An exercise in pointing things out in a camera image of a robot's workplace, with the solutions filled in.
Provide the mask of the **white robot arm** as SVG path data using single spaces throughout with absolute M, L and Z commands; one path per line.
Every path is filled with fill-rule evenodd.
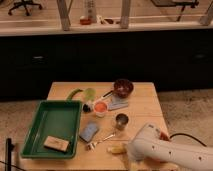
M 177 144 L 160 139 L 161 130 L 146 123 L 127 144 L 127 154 L 132 160 L 146 157 L 171 162 L 198 171 L 213 171 L 213 148 Z

